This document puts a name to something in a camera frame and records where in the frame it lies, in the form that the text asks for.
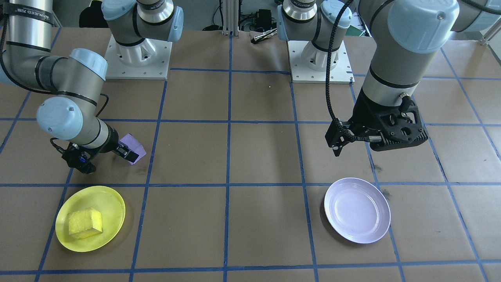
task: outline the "white plate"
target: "white plate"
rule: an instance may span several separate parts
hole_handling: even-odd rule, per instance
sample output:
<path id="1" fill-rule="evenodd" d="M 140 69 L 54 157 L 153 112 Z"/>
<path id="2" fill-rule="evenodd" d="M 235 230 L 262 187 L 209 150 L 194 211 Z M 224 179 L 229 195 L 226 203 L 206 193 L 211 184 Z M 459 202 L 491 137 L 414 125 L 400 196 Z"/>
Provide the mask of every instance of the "white plate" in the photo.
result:
<path id="1" fill-rule="evenodd" d="M 355 243 L 373 243 L 390 227 L 388 202 L 374 185 L 362 179 L 334 182 L 325 194 L 324 208 L 332 227 Z"/>

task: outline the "yellow plate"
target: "yellow plate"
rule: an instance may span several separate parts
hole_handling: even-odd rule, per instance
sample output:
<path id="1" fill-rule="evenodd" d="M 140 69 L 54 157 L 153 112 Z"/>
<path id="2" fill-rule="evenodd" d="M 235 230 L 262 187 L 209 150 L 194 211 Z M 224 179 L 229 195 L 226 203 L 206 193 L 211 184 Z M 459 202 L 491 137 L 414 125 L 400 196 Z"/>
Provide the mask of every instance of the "yellow plate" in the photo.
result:
<path id="1" fill-rule="evenodd" d="M 85 239 L 71 237 L 68 214 L 95 208 L 103 217 L 103 233 Z M 56 218 L 56 235 L 61 244 L 76 252 L 87 252 L 106 245 L 117 235 L 125 219 L 125 203 L 117 191 L 106 186 L 92 186 L 78 191 L 61 207 Z"/>

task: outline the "dark floor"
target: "dark floor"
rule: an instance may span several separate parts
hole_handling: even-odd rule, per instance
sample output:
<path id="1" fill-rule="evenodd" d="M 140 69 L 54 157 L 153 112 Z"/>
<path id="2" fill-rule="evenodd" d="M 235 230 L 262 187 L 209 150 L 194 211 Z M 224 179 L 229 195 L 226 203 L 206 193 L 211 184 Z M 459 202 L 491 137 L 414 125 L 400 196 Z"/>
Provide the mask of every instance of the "dark floor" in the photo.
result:
<path id="1" fill-rule="evenodd" d="M 104 55 L 106 30 L 54 30 L 53 54 Z M 375 50 L 346 38 L 355 82 L 331 87 L 350 117 Z M 131 133 L 147 156 L 114 154 L 98 171 L 69 170 L 39 129 L 47 97 L 0 85 L 0 281 L 501 281 L 501 67 L 488 47 L 448 42 L 415 92 L 431 140 L 335 158 L 321 84 L 292 84 L 287 45 L 250 35 L 186 31 L 168 83 L 106 81 L 101 117 Z M 374 183 L 390 231 L 359 245 L 321 216 L 328 186 Z M 63 201 L 102 184 L 125 200 L 109 244 L 75 253 L 54 235 Z"/>

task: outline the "grid lines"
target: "grid lines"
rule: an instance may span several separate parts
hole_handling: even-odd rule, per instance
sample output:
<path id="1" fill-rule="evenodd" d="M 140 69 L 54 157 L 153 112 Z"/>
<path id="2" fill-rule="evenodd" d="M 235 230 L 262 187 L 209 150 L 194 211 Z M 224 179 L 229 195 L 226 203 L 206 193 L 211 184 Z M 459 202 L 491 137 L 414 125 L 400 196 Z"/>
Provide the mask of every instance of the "grid lines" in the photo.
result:
<path id="1" fill-rule="evenodd" d="M 56 39 L 58 38 L 58 35 L 60 33 L 61 29 L 58 30 L 54 41 L 53 45 L 56 42 Z M 153 142 L 153 147 L 151 151 L 151 156 L 150 156 L 150 163 L 148 167 L 148 174 L 147 174 L 147 180 L 146 183 L 134 183 L 134 184 L 120 184 L 120 183 L 103 183 L 102 185 L 106 186 L 115 186 L 115 187 L 144 187 L 144 196 L 143 196 L 143 202 L 142 202 L 142 208 L 141 208 L 141 215 L 140 215 L 140 220 L 139 220 L 139 227 L 137 231 L 137 237 L 135 241 L 135 247 L 134 247 L 134 254 L 133 254 L 133 259 L 131 262 L 131 267 L 130 268 L 124 268 L 124 269 L 69 269 L 69 270 L 43 270 L 43 266 L 45 263 L 45 258 L 47 257 L 47 253 L 50 247 L 51 240 L 54 236 L 54 224 L 51 228 L 49 238 L 47 240 L 47 244 L 45 246 L 42 259 L 40 261 L 40 265 L 38 269 L 36 270 L 15 270 L 15 271 L 0 271 L 0 275 L 36 275 L 35 282 L 37 282 L 40 278 L 40 275 L 45 275 L 45 274 L 77 274 L 77 273 L 129 273 L 129 281 L 134 280 L 134 274 L 135 273 L 156 273 L 156 272 L 214 272 L 214 271 L 219 271 L 223 272 L 223 282 L 227 281 L 227 273 L 229 271 L 242 271 L 242 270 L 277 270 L 277 269 L 312 269 L 314 271 L 315 275 L 315 281 L 319 282 L 318 278 L 318 269 L 326 269 L 326 268 L 361 268 L 361 267 L 397 267 L 400 272 L 401 280 L 402 282 L 405 282 L 405 276 L 403 272 L 403 266 L 420 266 L 420 265 L 461 265 L 461 264 L 477 264 L 480 268 L 480 271 L 482 273 L 482 276 L 484 280 L 487 282 L 487 276 L 485 274 L 485 271 L 483 269 L 483 264 L 492 264 L 492 263 L 501 263 L 501 260 L 482 260 L 479 258 L 478 253 L 476 251 L 476 248 L 473 244 L 473 241 L 471 239 L 471 236 L 469 234 L 469 231 L 467 229 L 467 226 L 462 218 L 461 212 L 459 210 L 459 207 L 457 205 L 457 202 L 455 200 L 454 194 L 452 192 L 451 186 L 462 186 L 462 185 L 469 185 L 469 186 L 501 186 L 501 183 L 483 183 L 483 182 L 449 182 L 447 179 L 447 176 L 444 172 L 442 163 L 438 157 L 437 151 L 435 149 L 435 146 L 433 144 L 432 138 L 430 137 L 430 145 L 432 148 L 432 151 L 435 155 L 435 158 L 439 164 L 439 167 L 441 169 L 444 182 L 379 182 L 378 177 L 377 177 L 377 172 L 375 170 L 374 162 L 372 160 L 372 155 L 371 151 L 369 149 L 368 144 L 366 144 L 366 150 L 368 154 L 369 161 L 371 163 L 371 168 L 372 168 L 372 173 L 374 176 L 375 182 L 373 184 L 381 190 L 381 186 L 389 186 L 389 185 L 435 185 L 435 186 L 446 186 L 448 188 L 448 191 L 450 193 L 451 199 L 454 203 L 454 207 L 456 209 L 456 212 L 458 214 L 458 217 L 460 219 L 460 222 L 464 228 L 464 231 L 467 235 L 468 241 L 470 243 L 471 249 L 475 255 L 475 260 L 444 260 L 444 261 L 411 261 L 411 262 L 401 262 L 400 257 L 398 254 L 398 246 L 395 242 L 394 236 L 393 236 L 393 231 L 390 227 L 389 229 L 389 235 L 391 237 L 391 242 L 392 246 L 395 252 L 395 257 L 396 257 L 396 262 L 390 262 L 390 263 L 350 263 L 350 264 L 317 264 L 316 262 L 316 254 L 315 254 L 315 242 L 313 239 L 313 232 L 312 232 L 312 227 L 311 227 L 311 221 L 310 221 L 310 211 L 309 211 L 309 205 L 308 205 L 308 195 L 306 191 L 307 186 L 330 186 L 332 183 L 308 183 L 306 182 L 305 178 L 305 172 L 303 168 L 303 156 L 302 156 L 302 150 L 301 150 L 301 142 L 300 142 L 300 130 L 299 130 L 299 124 L 330 124 L 329 121 L 298 121 L 297 118 L 297 113 L 296 113 L 296 102 L 295 102 L 295 97 L 294 97 L 294 88 L 293 84 L 290 83 L 290 88 L 291 88 L 291 99 L 292 99 L 292 105 L 293 105 L 293 113 L 294 113 L 294 120 L 287 120 L 287 121 L 263 121 L 263 120 L 232 120 L 231 119 L 231 74 L 232 73 L 261 73 L 261 74 L 269 74 L 269 73 L 279 73 L 279 74 L 284 74 L 284 75 L 290 75 L 290 72 L 286 71 L 252 71 L 252 70 L 232 70 L 232 35 L 229 36 L 229 66 L 228 69 L 189 69 L 189 68 L 171 68 L 171 70 L 178 70 L 178 71 L 208 71 L 208 72 L 227 72 L 229 75 L 229 82 L 228 82 L 228 119 L 227 120 L 176 120 L 176 119 L 161 119 L 163 107 L 164 107 L 164 101 L 165 101 L 165 96 L 166 96 L 166 89 L 167 89 L 167 82 L 164 83 L 163 87 L 163 92 L 162 92 L 162 99 L 161 99 L 161 104 L 160 104 L 160 109 L 159 109 L 159 114 L 157 119 L 104 119 L 104 121 L 123 121 L 123 122 L 156 122 L 156 131 L 155 131 L 155 137 L 154 137 L 154 142 Z M 471 106 L 473 109 L 479 123 L 425 123 L 426 126 L 481 126 L 489 139 L 490 144 L 492 145 L 494 151 L 496 152 L 498 158 L 501 160 L 501 156 L 499 154 L 498 149 L 495 147 L 494 143 L 492 142 L 491 137 L 489 136 L 486 127 L 489 126 L 501 126 L 501 124 L 484 124 L 482 123 L 480 117 L 478 116 L 478 113 L 472 104 L 466 90 L 464 89 L 461 80 L 501 80 L 501 78 L 472 78 L 472 77 L 458 77 L 454 68 L 452 67 L 449 59 L 447 58 L 445 52 L 441 49 L 444 57 L 446 58 L 446 61 L 448 62 L 451 70 L 453 71 L 455 77 L 429 77 L 425 76 L 424 78 L 427 79 L 456 79 L 458 83 L 461 85 L 461 88 Z M 354 74 L 354 76 L 358 77 L 364 77 L 365 74 Z M 353 90 L 352 83 L 350 83 L 350 90 L 352 92 L 353 99 L 355 99 L 355 93 Z M 11 128 L 5 138 L 4 143 L 0 147 L 0 154 L 2 153 L 2 150 L 4 149 L 15 125 L 16 122 L 19 120 L 26 120 L 26 121 L 34 121 L 36 119 L 34 118 L 20 118 L 20 114 L 30 96 L 30 92 L 26 94 L 26 97 L 23 101 L 23 104 L 20 107 L 20 110 L 18 111 L 17 115 L 15 118 L 0 118 L 0 120 L 5 120 L 5 121 L 13 121 Z M 151 176 L 151 171 L 152 171 L 152 166 L 153 166 L 153 161 L 154 161 L 154 156 L 155 156 L 155 149 L 157 145 L 157 139 L 158 139 L 158 133 L 160 129 L 160 125 L 162 123 L 167 123 L 167 122 L 186 122 L 186 123 L 227 123 L 227 151 L 226 151 L 226 183 L 217 183 L 217 184 L 199 184 L 199 183 L 192 183 L 192 184 L 180 184 L 180 183 L 165 183 L 165 184 L 150 184 L 150 176 Z M 296 129 L 296 139 L 297 139 L 297 148 L 298 148 L 298 155 L 299 155 L 299 163 L 300 163 L 300 168 L 301 168 L 301 182 L 300 183 L 231 183 L 230 182 L 230 140 L 231 140 L 231 124 L 232 123 L 289 123 L 289 124 L 294 124 L 295 129 Z M 61 199 L 59 202 L 59 206 L 57 211 L 61 208 L 64 199 L 66 197 L 66 193 L 69 187 L 86 187 L 88 184 L 83 184 L 83 183 L 78 183 L 78 184 L 70 184 L 70 178 L 72 176 L 73 169 L 71 169 L 68 173 L 66 183 L 55 183 L 55 184 L 23 184 L 23 183 L 1 183 L 0 187 L 52 187 L 52 186 L 63 186 L 64 190 L 63 193 L 61 194 Z M 305 213 L 306 213 L 306 218 L 307 218 L 307 225 L 308 225 L 308 233 L 309 233 L 309 239 L 310 239 L 310 248 L 311 248 L 311 255 L 312 255 L 312 264 L 306 264 L 306 265 L 270 265 L 270 266 L 228 266 L 228 228 L 229 228 L 229 193 L 230 193 L 230 187 L 231 186 L 249 186 L 249 187 L 262 187 L 262 186 L 301 186 L 303 188 L 303 195 L 304 195 L 304 202 L 305 202 Z M 142 230 L 142 222 L 144 219 L 145 211 L 146 211 L 146 200 L 148 197 L 148 188 L 149 187 L 206 187 L 210 189 L 211 187 L 226 187 L 226 199 L 225 199 L 225 231 L 224 231 L 224 258 L 223 258 L 223 267 L 178 267 L 178 268 L 136 268 L 136 260 L 137 260 L 137 254 L 139 250 L 139 244 L 140 244 L 140 239 L 141 239 L 141 230 Z"/>

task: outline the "plate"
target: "plate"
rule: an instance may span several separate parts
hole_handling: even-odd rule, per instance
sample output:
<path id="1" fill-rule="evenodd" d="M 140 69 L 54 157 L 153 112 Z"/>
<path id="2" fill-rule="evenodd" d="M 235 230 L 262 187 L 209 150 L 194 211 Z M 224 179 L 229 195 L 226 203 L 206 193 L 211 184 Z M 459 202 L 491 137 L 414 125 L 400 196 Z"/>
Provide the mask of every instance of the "plate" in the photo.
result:
<path id="1" fill-rule="evenodd" d="M 103 218 L 103 233 L 77 239 L 68 231 L 68 214 L 95 208 Z M 56 218 L 56 236 L 66 248 L 75 252 L 87 252 L 106 245 L 117 235 L 125 219 L 125 203 L 117 191 L 106 186 L 92 186 L 71 196 L 59 210 Z"/>
<path id="2" fill-rule="evenodd" d="M 332 227 L 355 243 L 373 243 L 390 227 L 388 202 L 374 185 L 362 179 L 334 182 L 325 194 L 324 209 Z"/>

